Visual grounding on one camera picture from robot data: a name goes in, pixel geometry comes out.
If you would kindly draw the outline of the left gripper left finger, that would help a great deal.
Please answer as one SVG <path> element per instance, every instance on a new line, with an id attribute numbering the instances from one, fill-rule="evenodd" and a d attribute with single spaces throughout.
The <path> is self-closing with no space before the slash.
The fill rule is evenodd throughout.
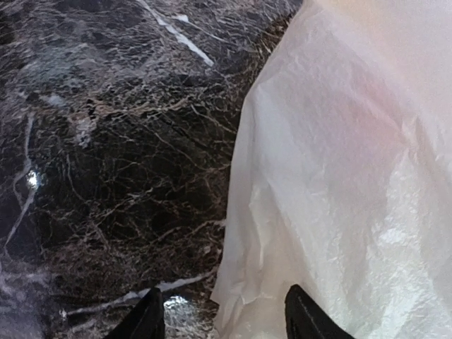
<path id="1" fill-rule="evenodd" d="M 164 339 L 164 303 L 153 287 L 104 339 Z"/>

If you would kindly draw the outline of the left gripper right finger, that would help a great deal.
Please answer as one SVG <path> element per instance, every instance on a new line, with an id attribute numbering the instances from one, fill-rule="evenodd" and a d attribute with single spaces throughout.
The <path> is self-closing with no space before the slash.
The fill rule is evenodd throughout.
<path id="1" fill-rule="evenodd" d="M 288 339 L 353 339 L 299 285 L 286 294 L 285 323 Z"/>

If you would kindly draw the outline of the banana print plastic bag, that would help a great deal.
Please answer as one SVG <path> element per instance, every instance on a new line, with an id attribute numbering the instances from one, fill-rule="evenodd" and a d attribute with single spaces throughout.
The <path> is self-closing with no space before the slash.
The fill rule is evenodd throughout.
<path id="1" fill-rule="evenodd" d="M 294 284 L 356 338 L 451 337 L 450 1 L 304 1 L 248 92 L 219 336 L 284 338 Z"/>

